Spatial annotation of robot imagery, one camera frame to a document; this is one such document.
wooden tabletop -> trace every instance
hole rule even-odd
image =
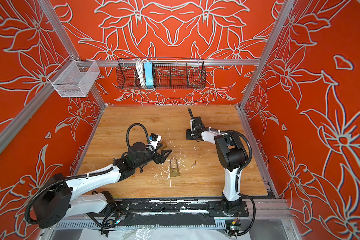
[[[102,115],[78,174],[84,174],[112,163],[127,151],[125,133],[139,122],[148,134],[162,136],[172,153],[163,164],[153,161],[121,182],[99,189],[109,191],[115,198],[140,197],[206,197],[221,196],[224,189],[224,169],[220,165],[216,146],[210,142],[186,140],[190,128],[189,106],[111,106]],[[235,106],[191,106],[193,115],[200,116],[206,127],[244,132]],[[129,134],[130,145],[146,143],[144,130],[135,126]],[[180,176],[169,177],[169,160],[176,158]],[[242,171],[240,192],[248,195],[267,195],[256,162]]]

transparent plastic sheet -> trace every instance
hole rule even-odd
[[[191,229],[191,228],[139,228],[134,230],[118,230],[109,232],[108,238],[100,234],[98,230],[84,228],[80,240],[228,240],[235,237],[228,237],[217,230]],[[239,240],[250,240],[249,233],[237,237]]]

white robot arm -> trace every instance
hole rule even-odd
[[[191,129],[187,129],[187,139],[211,142],[216,145],[220,164],[225,168],[225,185],[221,206],[225,214],[232,215],[240,208],[242,202],[241,196],[244,196],[240,194],[240,177],[241,171],[251,161],[251,146],[246,137],[240,132],[220,131],[211,127],[205,127],[201,117],[193,117],[190,108],[188,108],[188,112],[191,116]],[[248,154],[240,137],[248,146]]]
[[[136,142],[133,146],[129,145],[128,135],[133,126],[143,127],[147,144]],[[40,228],[47,228],[72,215],[87,213],[92,218],[91,213],[106,215],[114,212],[117,207],[109,192],[82,194],[103,185],[120,182],[135,174],[136,168],[143,172],[143,167],[150,161],[163,164],[172,150],[161,150],[158,153],[163,146],[159,143],[160,140],[160,135],[152,133],[148,136],[142,124],[132,124],[127,130],[128,152],[123,153],[120,159],[113,159],[113,164],[102,169],[70,177],[63,177],[62,174],[52,176],[29,201],[24,213],[25,220],[30,224],[38,224]],[[30,216],[31,207],[36,214],[36,220]]]

wire basket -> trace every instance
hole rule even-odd
[[[136,70],[136,60],[144,58],[119,58],[117,86],[121,89],[203,89],[206,72],[203,59],[150,58],[153,86],[142,86]]]
[[[100,74],[96,61],[89,68],[79,68],[75,61],[68,61],[63,72],[50,81],[61,97],[86,97]]]

floral pattern wall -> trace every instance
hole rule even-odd
[[[68,56],[35,0],[0,0],[0,132]],[[30,197],[53,174],[71,175],[101,112],[87,98],[45,101],[0,155],[0,240],[35,239]]]
[[[259,58],[282,0],[51,0],[84,60],[169,56]],[[254,66],[206,68],[205,89],[122,90],[116,69],[96,86],[110,105],[235,104]]]
[[[303,239],[360,239],[360,0],[297,0],[245,113]]]

